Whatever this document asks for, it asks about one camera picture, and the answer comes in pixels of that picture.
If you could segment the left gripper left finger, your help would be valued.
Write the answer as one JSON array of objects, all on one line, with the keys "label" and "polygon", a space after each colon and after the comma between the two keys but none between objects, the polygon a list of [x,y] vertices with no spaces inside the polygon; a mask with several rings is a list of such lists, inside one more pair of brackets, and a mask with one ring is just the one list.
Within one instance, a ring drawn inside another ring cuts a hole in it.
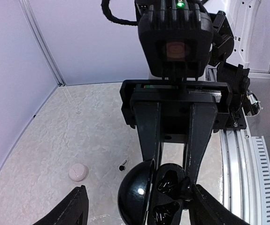
[{"label": "left gripper left finger", "polygon": [[47,215],[33,225],[86,225],[89,199],[86,187],[75,187]]}]

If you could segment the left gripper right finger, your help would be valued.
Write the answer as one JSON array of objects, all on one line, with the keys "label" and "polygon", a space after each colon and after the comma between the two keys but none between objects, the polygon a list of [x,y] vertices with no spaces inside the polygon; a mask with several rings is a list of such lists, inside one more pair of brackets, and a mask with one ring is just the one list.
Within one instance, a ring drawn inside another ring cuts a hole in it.
[{"label": "left gripper right finger", "polygon": [[227,210],[201,185],[192,185],[192,200],[189,204],[192,225],[247,225],[243,219]]}]

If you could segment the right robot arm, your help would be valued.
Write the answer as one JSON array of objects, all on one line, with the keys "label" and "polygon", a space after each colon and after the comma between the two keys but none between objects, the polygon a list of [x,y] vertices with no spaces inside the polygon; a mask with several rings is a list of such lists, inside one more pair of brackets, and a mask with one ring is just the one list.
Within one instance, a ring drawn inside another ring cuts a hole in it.
[{"label": "right robot arm", "polygon": [[165,142],[185,146],[183,169],[197,181],[211,134],[247,128],[254,111],[249,69],[227,63],[234,35],[225,12],[199,0],[138,0],[138,33],[153,80],[126,80],[120,94],[127,125],[137,130],[143,161],[124,178],[151,184]]}]

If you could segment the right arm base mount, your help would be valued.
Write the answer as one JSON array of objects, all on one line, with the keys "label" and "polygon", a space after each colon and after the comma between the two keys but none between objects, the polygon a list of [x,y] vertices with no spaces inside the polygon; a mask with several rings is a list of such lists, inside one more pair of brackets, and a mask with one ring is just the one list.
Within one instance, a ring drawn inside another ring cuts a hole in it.
[{"label": "right arm base mount", "polygon": [[232,92],[232,99],[229,107],[229,117],[224,130],[246,129],[246,117],[256,116],[260,110],[260,102],[256,95],[249,89],[250,78],[249,68],[243,68],[239,64],[222,62],[217,67],[216,80],[227,83]]}]

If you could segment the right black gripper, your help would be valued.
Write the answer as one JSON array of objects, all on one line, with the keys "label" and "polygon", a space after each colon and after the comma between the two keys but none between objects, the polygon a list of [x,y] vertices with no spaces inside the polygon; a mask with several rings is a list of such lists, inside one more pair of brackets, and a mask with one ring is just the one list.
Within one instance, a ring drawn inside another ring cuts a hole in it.
[{"label": "right black gripper", "polygon": [[224,82],[125,80],[120,88],[122,114],[137,127],[142,158],[161,164],[163,132],[166,141],[184,146],[184,170],[196,183],[212,130],[224,129],[229,118],[231,89]]}]

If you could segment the black earbud charging case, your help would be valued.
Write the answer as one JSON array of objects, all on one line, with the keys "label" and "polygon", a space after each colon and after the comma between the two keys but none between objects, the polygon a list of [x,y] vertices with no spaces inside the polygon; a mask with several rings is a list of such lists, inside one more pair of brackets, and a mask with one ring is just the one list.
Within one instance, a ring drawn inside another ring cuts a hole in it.
[{"label": "black earbud charging case", "polygon": [[141,162],[119,187],[120,216],[127,225],[178,225],[188,186],[189,179],[180,165],[167,163],[155,169],[154,160]]}]

